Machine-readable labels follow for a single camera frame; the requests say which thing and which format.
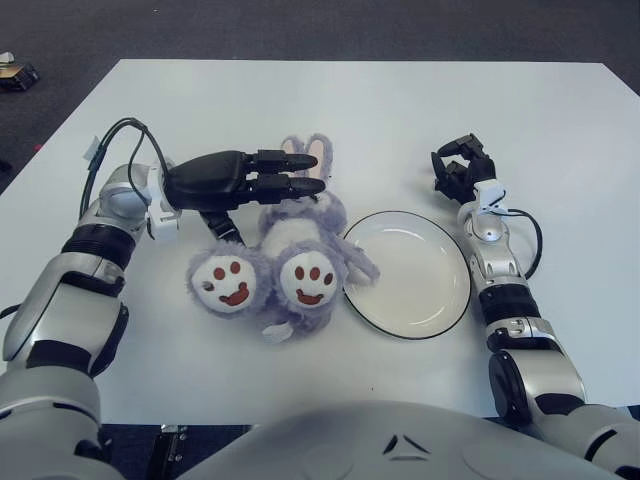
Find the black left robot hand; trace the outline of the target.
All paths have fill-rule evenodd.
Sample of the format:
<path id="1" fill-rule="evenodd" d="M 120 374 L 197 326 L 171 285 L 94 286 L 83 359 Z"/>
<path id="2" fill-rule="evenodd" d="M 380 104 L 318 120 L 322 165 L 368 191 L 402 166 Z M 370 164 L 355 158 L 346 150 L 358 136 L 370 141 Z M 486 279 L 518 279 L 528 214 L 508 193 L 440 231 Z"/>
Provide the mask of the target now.
<path id="1" fill-rule="evenodd" d="M 164 193 L 174 209 L 198 212 L 216 239 L 241 244 L 229 212 L 250 202 L 271 205 L 321 193 L 323 180 L 292 175 L 317 164 L 312 155 L 282 150 L 217 152 L 171 168 Z"/>

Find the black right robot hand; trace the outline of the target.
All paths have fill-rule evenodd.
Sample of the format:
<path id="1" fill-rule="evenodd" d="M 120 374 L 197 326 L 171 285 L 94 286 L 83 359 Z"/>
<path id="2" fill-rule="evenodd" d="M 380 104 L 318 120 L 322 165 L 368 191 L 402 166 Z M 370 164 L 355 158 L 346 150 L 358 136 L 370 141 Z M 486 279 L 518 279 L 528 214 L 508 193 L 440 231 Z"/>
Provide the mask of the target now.
<path id="1" fill-rule="evenodd" d="M 434 189 L 459 204 L 473 201 L 474 185 L 496 179 L 494 161 L 483 150 L 483 144 L 469 133 L 431 153 L 435 173 Z"/>

